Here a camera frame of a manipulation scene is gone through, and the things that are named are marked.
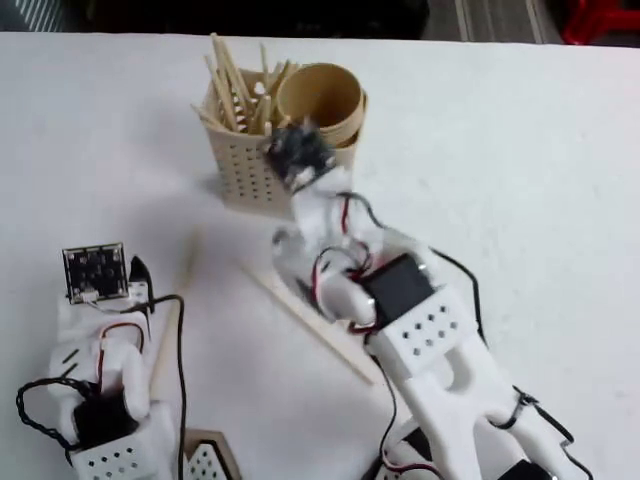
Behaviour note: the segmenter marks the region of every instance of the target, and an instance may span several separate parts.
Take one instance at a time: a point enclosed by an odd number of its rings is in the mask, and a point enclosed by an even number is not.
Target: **white table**
[[[358,75],[370,108],[356,188],[381,218],[476,272],[501,364],[573,431],[597,478],[633,478],[640,52],[265,43],[273,61],[330,61]],[[257,39],[229,44],[239,64],[258,67]],[[354,479],[375,455],[384,390],[360,382],[229,260],[264,259],[277,222],[227,211],[210,191],[215,164],[189,108],[206,89],[209,50],[200,37],[0,34],[3,477],[72,476],[14,406],[53,347],[60,249],[122,240],[169,292],[194,225],[206,247],[187,295],[188,423],[224,431],[247,479]],[[51,422],[46,393],[28,404]]]

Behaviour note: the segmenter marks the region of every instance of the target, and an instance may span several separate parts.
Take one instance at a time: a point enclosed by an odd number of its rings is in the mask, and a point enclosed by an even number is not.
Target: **black wire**
[[[387,228],[387,226],[382,223],[378,217],[376,217],[376,214],[373,213],[373,207],[371,206],[371,202],[369,202],[369,200],[367,199],[367,197],[365,197],[364,195],[361,195],[359,193],[356,192],[338,192],[336,193],[336,197],[341,197],[341,198],[353,198],[358,200],[359,202],[361,202],[364,207],[367,209],[367,215],[369,215],[369,218],[371,219],[371,221],[373,222],[373,224],[378,227],[378,228],[382,228],[383,230]]]
[[[398,416],[398,402],[396,400],[396,394],[393,391],[393,387],[391,386],[391,381],[389,380],[389,376],[387,375],[387,372],[384,371],[384,368],[382,368],[382,365],[380,365],[380,362],[378,361],[378,359],[376,357],[371,357],[371,359],[378,366],[378,368],[380,369],[380,372],[382,373],[382,376],[384,377],[384,382],[385,382],[385,385],[387,386],[387,389],[389,390],[389,395],[391,396],[391,403],[393,404],[392,413],[391,413],[391,420],[389,421],[389,424],[387,425],[387,428],[385,429],[384,433],[382,434],[382,438],[380,439],[380,446],[378,447],[378,455],[380,456],[380,459],[382,460],[382,463],[385,466],[385,468],[387,468],[387,470],[389,470],[387,462],[385,462],[386,455],[385,455],[384,445],[385,445],[385,443],[387,443],[387,437],[389,436],[389,433],[391,432],[391,429],[393,428],[393,424],[396,423],[396,417]],[[411,464],[411,465],[407,465],[407,466],[400,466],[399,468],[397,468],[395,473],[399,473],[400,475],[402,475],[403,473],[410,472],[410,471],[413,471],[413,470],[425,470],[425,471],[433,473],[440,480],[444,480],[444,477],[442,476],[442,474],[438,471],[438,469],[435,466],[427,465],[427,464],[421,464],[421,463],[415,463],[415,464]]]
[[[178,444],[178,479],[183,480],[183,468],[184,468],[184,441],[185,441],[185,432],[186,432],[186,423],[187,423],[187,385],[184,380],[184,368],[182,365],[182,326],[184,324],[184,299],[180,295],[165,295],[163,297],[158,297],[153,300],[153,302],[141,303],[135,305],[126,310],[122,310],[120,313],[131,313],[137,311],[145,311],[150,307],[151,303],[155,305],[167,302],[167,301],[177,301],[180,305],[180,311],[178,313],[178,331],[177,331],[177,352],[178,352],[178,379],[180,382],[180,395],[182,397],[182,402],[180,406],[180,440]]]
[[[369,215],[369,218],[371,219],[371,221],[376,227],[381,228],[383,230],[388,228],[384,223],[382,223],[378,219],[378,217],[376,217],[376,214],[373,212],[373,207],[371,206],[371,202],[369,202],[369,200],[364,195],[361,195],[356,192],[345,191],[345,192],[337,193],[336,196],[341,198],[349,198],[349,199],[353,198],[355,200],[358,200],[364,205],[365,209],[367,210],[367,215]],[[455,258],[447,255],[444,252],[441,252],[440,250],[436,250],[435,248],[431,248],[431,251],[438,257],[442,258],[443,260],[449,262],[451,265],[460,269],[467,277],[469,277],[469,280],[471,280],[471,284],[473,285],[473,306],[476,314],[476,321],[478,322],[478,335],[480,335],[480,338],[482,339],[482,341],[485,343],[485,345],[487,345],[487,340],[484,336],[484,326],[482,324],[482,311],[480,309],[480,283],[478,282],[478,279],[476,278],[476,276],[473,274],[471,270],[469,270],[465,265],[460,263]]]
[[[178,479],[183,480],[183,467],[184,467],[184,442],[185,442],[185,432],[186,432],[186,422],[187,422],[187,386],[184,379],[184,368],[182,365],[182,327],[184,324],[184,299],[180,295],[165,295],[163,297],[158,297],[153,299],[152,301],[146,303],[140,303],[134,305],[131,308],[127,308],[125,310],[120,310],[119,313],[132,313],[132,312],[146,312],[147,309],[151,308],[151,304],[157,305],[159,303],[167,302],[167,301],[177,301],[180,304],[180,311],[178,314],[178,332],[177,332],[177,352],[178,352],[178,378],[180,381],[180,395],[182,398],[181,406],[180,406],[180,440],[178,444]],[[62,448],[65,450],[65,456],[69,464],[71,464],[71,459],[69,457],[69,452],[78,448],[78,445],[71,445],[55,428],[46,428],[41,424],[33,421],[25,412],[24,409],[24,393],[27,390],[30,390],[35,387],[44,386],[44,385],[52,385],[52,384],[60,384],[65,385],[71,388],[76,389],[84,398],[88,398],[91,395],[97,394],[97,391],[92,387],[93,384],[89,382],[83,382],[80,380],[75,380],[73,378],[67,377],[58,377],[58,378],[43,378],[40,380],[36,380],[35,382],[29,382],[26,385],[22,386],[18,390],[18,395],[16,397],[16,405],[18,407],[18,414],[20,415],[20,419],[26,425],[38,430],[39,432],[45,434],[48,437],[56,440]]]
[[[16,407],[18,408],[18,415],[20,416],[20,420],[22,421],[22,423],[58,442],[65,451],[65,457],[67,461],[69,462],[69,464],[71,464],[69,453],[73,450],[76,450],[78,448],[78,445],[72,445],[71,443],[69,443],[69,441],[64,438],[62,434],[55,428],[47,428],[44,425],[33,420],[27,414],[24,406],[24,394],[27,393],[27,391],[38,387],[45,387],[47,385],[63,385],[65,387],[73,388],[80,395],[82,395],[82,398],[85,399],[96,395],[97,392],[93,384],[68,377],[41,378],[40,380],[29,382],[18,389],[18,394],[16,396]]]
[[[469,280],[471,280],[471,284],[473,285],[473,308],[476,313],[476,322],[478,322],[478,335],[480,335],[480,338],[482,339],[484,344],[487,345],[487,339],[484,336],[484,327],[482,325],[482,310],[480,309],[480,283],[478,282],[478,279],[471,270],[469,270],[455,258],[450,257],[446,253],[441,252],[440,250],[436,250],[435,248],[431,248],[431,251],[438,257],[449,262],[451,265],[457,267],[467,277],[469,277]]]

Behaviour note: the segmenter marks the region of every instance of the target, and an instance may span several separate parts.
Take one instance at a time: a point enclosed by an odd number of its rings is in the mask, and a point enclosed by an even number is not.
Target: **wooden piece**
[[[200,121],[205,123],[209,128],[216,128],[218,130],[228,130],[224,125],[222,125],[218,120],[216,120],[211,115],[209,115],[209,113],[203,110],[202,108],[197,107],[194,104],[191,104],[191,108],[193,108],[193,111],[198,114],[198,116],[200,117]]]
[[[268,114],[271,112],[271,97],[269,95],[263,95],[258,102],[253,118],[249,123],[250,134],[263,133],[264,123],[268,119]]]
[[[351,342],[348,338],[339,338],[338,335],[347,335],[346,332],[340,332],[336,325],[328,324],[310,307],[295,298],[277,277],[277,274],[260,274],[242,263],[239,263],[239,266],[256,285],[277,300],[291,316],[298,319],[317,340],[361,380],[368,385],[379,382],[380,371],[375,363],[365,355],[362,347]]]
[[[229,86],[226,62],[224,60],[224,51],[220,46],[219,38],[212,35],[211,43],[213,44],[213,51],[216,54],[216,63],[218,64],[218,74],[220,75],[220,80],[222,81],[225,90],[229,92],[229,97],[231,97],[231,88]]]
[[[265,90],[268,92],[269,89],[271,88],[271,85],[273,85],[273,82],[276,81],[276,78],[278,78],[278,76],[280,75],[280,73],[282,72],[282,68],[284,67],[284,64],[282,62],[278,62],[276,63],[275,68],[273,69],[273,72],[269,75],[269,82],[267,85],[264,86]]]
[[[218,98],[220,99],[220,102],[222,102],[222,110],[224,111],[224,116],[227,120],[227,124],[229,125],[229,129],[237,132],[238,121],[236,120],[236,114],[233,107],[233,100],[231,99],[231,95],[222,83],[218,72],[214,68],[213,63],[211,62],[211,57],[209,57],[209,55],[205,55],[204,60],[207,63],[207,67],[209,68],[209,73],[211,73],[211,79],[213,80],[213,86],[216,89]]]
[[[278,88],[280,88],[280,85],[282,85],[283,80],[287,78],[287,75],[290,75],[290,74],[291,74],[291,62],[287,60],[280,74],[276,77],[274,82],[269,86],[269,92],[268,92],[269,95],[275,98],[276,93],[278,93]]]
[[[278,128],[284,128],[291,123],[291,117],[287,115],[282,119],[282,121],[278,124]]]
[[[238,67],[233,63],[233,58],[231,57],[231,53],[229,52],[227,45],[224,43],[224,40],[218,37],[215,33],[212,34],[212,36],[213,41],[218,42],[219,48],[223,52],[225,68],[229,74],[231,85],[233,85],[233,89],[238,96],[238,102],[244,110],[245,116],[250,116],[250,114],[253,113],[253,104],[251,103],[251,95],[249,94],[247,85],[244,83],[244,78],[242,77],[240,70],[238,70]]]
[[[260,44],[260,59],[262,60],[262,84],[266,93],[269,83],[269,63],[267,62],[267,49],[263,43]]]
[[[187,241],[187,248],[185,252],[184,269],[179,273],[174,285],[174,291],[184,297],[185,293],[191,285],[194,273],[194,265],[196,258],[200,250],[202,243],[202,231],[200,227],[196,227],[189,236]],[[176,370],[176,347],[178,341],[178,316],[180,313],[180,305],[178,302],[171,302],[171,309],[169,310],[169,317],[167,318],[167,324],[164,327],[162,333],[162,339],[160,340],[160,348],[158,349],[158,355],[156,357],[155,364],[153,365],[153,373],[151,374],[150,381],[150,394],[151,400],[165,400],[162,395],[162,380],[161,378],[166,376],[166,373],[170,369]]]

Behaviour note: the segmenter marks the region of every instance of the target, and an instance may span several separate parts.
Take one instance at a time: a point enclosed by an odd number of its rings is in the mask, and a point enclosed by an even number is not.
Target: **robotic arm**
[[[433,463],[405,442],[381,446],[384,466],[376,478],[415,472],[415,478],[482,480],[479,421],[517,441],[511,451],[505,447],[510,464],[500,479],[592,478],[566,452],[570,434],[501,372],[476,320],[440,278],[438,256],[446,255],[383,225],[369,202],[349,190],[348,173],[312,128],[276,131],[264,153],[292,193],[296,223],[273,238],[280,277],[327,321],[349,319],[351,333],[367,336],[368,352],[428,439]],[[450,386],[434,374],[441,360],[453,370]],[[413,459],[401,466],[391,456]]]

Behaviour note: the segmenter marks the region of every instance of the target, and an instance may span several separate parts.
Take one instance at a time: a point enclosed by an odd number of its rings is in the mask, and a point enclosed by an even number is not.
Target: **floor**
[[[564,0],[429,0],[423,40],[562,44]],[[640,47],[640,34],[612,33],[594,45]]]

